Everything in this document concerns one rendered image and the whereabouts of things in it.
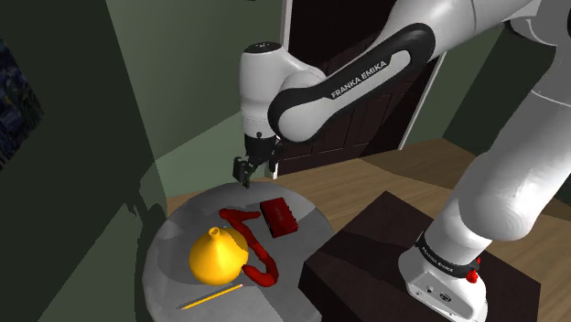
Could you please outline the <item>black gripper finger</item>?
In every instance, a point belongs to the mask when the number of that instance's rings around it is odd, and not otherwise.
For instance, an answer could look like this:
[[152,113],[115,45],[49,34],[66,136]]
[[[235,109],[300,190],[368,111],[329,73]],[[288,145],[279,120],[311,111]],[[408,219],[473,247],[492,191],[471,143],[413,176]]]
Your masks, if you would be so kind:
[[266,176],[267,177],[269,177],[271,179],[277,178],[277,171],[278,171],[280,156],[281,156],[281,148],[277,147],[274,150],[274,152],[272,153],[272,155],[270,156],[270,158],[268,159],[267,170],[266,170]]
[[245,188],[250,187],[250,179],[256,166],[249,161],[249,156],[236,156],[233,159],[232,176]]

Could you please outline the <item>red box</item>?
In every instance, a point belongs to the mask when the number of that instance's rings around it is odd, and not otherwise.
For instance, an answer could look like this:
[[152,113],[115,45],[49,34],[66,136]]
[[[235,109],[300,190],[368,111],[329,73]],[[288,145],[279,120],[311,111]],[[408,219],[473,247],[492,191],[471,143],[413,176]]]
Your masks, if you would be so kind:
[[260,203],[260,210],[273,238],[298,230],[298,224],[284,198],[269,199]]

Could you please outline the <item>dark brown door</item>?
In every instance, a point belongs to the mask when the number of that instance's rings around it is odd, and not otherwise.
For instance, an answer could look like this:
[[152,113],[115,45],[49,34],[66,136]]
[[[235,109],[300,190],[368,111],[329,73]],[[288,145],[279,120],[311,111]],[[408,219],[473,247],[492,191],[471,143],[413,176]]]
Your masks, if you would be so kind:
[[[379,36],[396,0],[293,0],[289,52],[337,71]],[[360,103],[312,144],[285,144],[277,174],[302,171],[396,149],[433,74],[436,61]]]

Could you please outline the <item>red curved tool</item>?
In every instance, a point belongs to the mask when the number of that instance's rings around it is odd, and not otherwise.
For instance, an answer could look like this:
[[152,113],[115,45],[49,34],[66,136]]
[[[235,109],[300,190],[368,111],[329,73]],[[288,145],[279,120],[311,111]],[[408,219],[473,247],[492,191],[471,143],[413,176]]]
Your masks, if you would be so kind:
[[247,246],[253,250],[260,262],[265,266],[265,272],[261,272],[254,266],[244,264],[243,272],[256,284],[262,287],[270,287],[277,283],[279,272],[273,257],[265,250],[254,237],[250,228],[244,223],[246,220],[257,219],[261,216],[259,211],[242,211],[237,209],[221,209],[219,215],[227,220],[246,240]]

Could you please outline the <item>round grey table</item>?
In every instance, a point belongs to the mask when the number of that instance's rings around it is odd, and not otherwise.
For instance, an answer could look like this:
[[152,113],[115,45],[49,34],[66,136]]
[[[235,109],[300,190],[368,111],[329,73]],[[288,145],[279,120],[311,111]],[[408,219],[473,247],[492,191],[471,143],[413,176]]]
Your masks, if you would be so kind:
[[[298,230],[273,238],[264,219],[247,221],[255,238],[277,264],[279,279],[261,287],[245,275],[229,284],[199,282],[189,269],[193,243],[211,227],[225,227],[220,209],[257,211],[268,199],[284,198]],[[295,191],[270,182],[249,188],[228,183],[189,199],[162,224],[145,260],[145,303],[154,322],[321,322],[322,315],[298,287],[304,261],[334,234],[316,206]],[[186,310],[180,307],[224,289],[244,287]]]

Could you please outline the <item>dark robot stand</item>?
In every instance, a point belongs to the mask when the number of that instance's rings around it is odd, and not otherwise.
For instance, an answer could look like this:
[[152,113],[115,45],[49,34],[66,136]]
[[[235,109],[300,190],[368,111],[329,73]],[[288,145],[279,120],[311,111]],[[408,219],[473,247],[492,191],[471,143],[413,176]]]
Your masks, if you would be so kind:
[[[322,322],[450,322],[407,293],[397,266],[431,221],[385,191],[314,252],[298,287]],[[538,322],[540,283],[488,252],[480,259],[485,322]]]

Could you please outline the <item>yellow pencil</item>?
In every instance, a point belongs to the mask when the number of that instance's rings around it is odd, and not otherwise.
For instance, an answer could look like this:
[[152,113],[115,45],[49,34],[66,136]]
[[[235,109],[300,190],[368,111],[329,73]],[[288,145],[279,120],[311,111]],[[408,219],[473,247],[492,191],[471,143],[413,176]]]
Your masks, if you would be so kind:
[[214,299],[214,298],[217,298],[217,297],[219,297],[219,296],[226,295],[226,294],[228,294],[228,293],[230,293],[230,292],[236,291],[236,290],[238,290],[238,289],[240,289],[240,288],[242,288],[242,287],[244,287],[244,284],[238,284],[238,285],[236,285],[236,286],[233,286],[233,287],[224,289],[224,290],[222,290],[222,291],[219,291],[218,293],[215,293],[215,294],[213,294],[213,295],[208,295],[208,296],[206,296],[206,297],[204,297],[204,298],[202,298],[202,299],[200,299],[200,300],[197,300],[197,301],[195,301],[195,302],[192,302],[192,303],[190,303],[190,304],[183,305],[182,307],[179,308],[179,310],[186,310],[186,309],[192,308],[192,307],[194,307],[194,306],[201,305],[201,304],[206,303],[206,302],[208,302],[208,301],[210,301],[210,300],[212,300],[212,299]]

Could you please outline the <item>dark blue wall picture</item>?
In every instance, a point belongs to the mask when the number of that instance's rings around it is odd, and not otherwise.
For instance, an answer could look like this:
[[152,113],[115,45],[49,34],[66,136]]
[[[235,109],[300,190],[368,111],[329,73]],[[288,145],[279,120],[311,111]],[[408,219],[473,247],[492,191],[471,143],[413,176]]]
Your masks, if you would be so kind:
[[44,117],[36,94],[0,37],[0,170]]

